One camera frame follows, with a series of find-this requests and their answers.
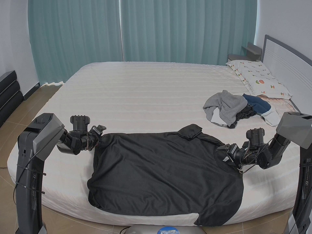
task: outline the floral pillow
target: floral pillow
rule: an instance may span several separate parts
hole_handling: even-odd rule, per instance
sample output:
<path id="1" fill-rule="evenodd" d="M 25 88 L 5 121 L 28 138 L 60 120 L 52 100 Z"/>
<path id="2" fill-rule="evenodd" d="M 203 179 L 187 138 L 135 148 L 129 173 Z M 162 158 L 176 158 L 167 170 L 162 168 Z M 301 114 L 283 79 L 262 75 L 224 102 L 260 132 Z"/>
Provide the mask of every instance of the floral pillow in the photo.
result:
<path id="1" fill-rule="evenodd" d="M 291 93 L 272 76 L 261 61 L 232 60 L 227 63 L 248 89 L 251 95 L 290 99 Z"/>

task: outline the curtain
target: curtain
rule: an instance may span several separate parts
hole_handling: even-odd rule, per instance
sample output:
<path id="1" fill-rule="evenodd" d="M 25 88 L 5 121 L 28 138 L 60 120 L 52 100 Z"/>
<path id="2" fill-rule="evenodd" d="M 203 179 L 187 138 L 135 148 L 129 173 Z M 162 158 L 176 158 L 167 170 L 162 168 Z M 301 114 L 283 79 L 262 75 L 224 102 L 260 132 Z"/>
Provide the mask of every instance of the curtain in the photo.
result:
<path id="1" fill-rule="evenodd" d="M 120 0 L 125 61 L 224 65 L 254 42 L 257 0 Z"/>
<path id="2" fill-rule="evenodd" d="M 123 61 L 119 0 L 28 0 L 40 84 L 67 81 L 91 62 Z"/>

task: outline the headboard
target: headboard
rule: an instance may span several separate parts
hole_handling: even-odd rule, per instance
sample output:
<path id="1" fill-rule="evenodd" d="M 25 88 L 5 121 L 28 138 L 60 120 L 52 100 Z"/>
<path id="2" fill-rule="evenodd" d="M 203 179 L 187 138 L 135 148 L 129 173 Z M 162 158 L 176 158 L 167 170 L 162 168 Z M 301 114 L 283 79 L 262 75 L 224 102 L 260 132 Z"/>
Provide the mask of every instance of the headboard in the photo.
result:
<path id="1" fill-rule="evenodd" d="M 312 115 L 312 60 L 265 35 L 261 61 L 292 94 L 294 107 Z"/>

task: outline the tile floor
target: tile floor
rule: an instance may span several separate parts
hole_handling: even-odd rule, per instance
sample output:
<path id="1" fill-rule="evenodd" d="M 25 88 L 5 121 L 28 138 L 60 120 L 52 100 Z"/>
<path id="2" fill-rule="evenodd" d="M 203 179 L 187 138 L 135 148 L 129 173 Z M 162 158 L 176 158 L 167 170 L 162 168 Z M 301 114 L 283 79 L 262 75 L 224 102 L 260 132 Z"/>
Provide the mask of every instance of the tile floor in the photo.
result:
<path id="1" fill-rule="evenodd" d="M 32 121 L 38 111 L 60 88 L 45 85 L 13 112 L 0 128 L 0 167 L 6 167 L 9 154 L 18 135 Z M 0 233 L 15 233 L 18 224 L 16 208 L 13 202 L 14 183 L 7 169 L 0 169 Z M 219 227 L 204 227 L 208 234 L 282 234 L 290 209 L 272 213 L 257 219 Z M 109 234 L 119 233 L 124 226 L 113 226 L 89 222 L 42 207 L 42 218 L 49 234 Z"/>

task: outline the gray sweater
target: gray sweater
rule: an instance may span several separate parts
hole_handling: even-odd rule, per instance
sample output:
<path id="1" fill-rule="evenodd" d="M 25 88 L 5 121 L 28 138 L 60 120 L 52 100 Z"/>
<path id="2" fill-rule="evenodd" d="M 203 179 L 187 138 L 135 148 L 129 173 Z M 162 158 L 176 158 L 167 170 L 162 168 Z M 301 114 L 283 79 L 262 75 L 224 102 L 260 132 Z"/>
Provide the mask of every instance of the gray sweater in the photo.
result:
<path id="1" fill-rule="evenodd" d="M 236 120 L 236 114 L 247 106 L 247 100 L 243 96 L 235 96 L 227 90 L 222 93 L 216 93 L 211 96 L 203 106 L 206 118 L 211 121 L 213 111 L 218 107 L 220 109 L 220 118 L 230 126 Z"/>

